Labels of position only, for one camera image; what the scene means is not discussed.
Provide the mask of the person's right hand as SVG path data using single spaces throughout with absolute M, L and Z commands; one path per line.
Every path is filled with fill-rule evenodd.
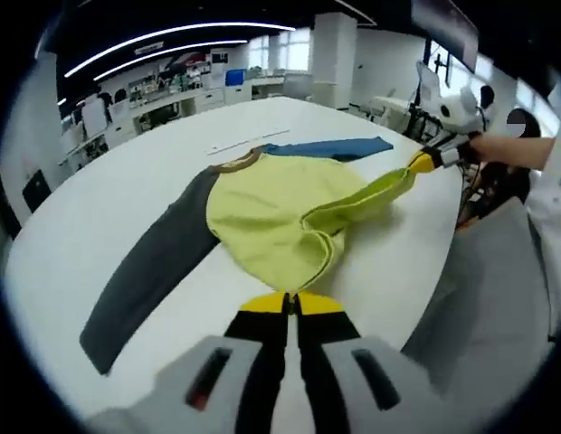
M 478 131 L 470 132 L 467 140 L 458 146 L 460 158 L 470 164 L 478 164 L 483 161 L 483 153 L 477 145 L 483 139 L 483 134 Z

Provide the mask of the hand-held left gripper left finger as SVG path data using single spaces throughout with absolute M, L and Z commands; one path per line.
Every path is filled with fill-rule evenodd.
M 88 420 L 90 433 L 267 433 L 284 375 L 290 295 L 243 304 L 222 336 L 203 338 L 151 392 Z

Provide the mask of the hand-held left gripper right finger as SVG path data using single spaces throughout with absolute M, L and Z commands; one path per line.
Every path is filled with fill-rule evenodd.
M 295 297 L 301 376 L 318 433 L 434 433 L 437 397 L 425 372 L 358 333 L 335 300 Z

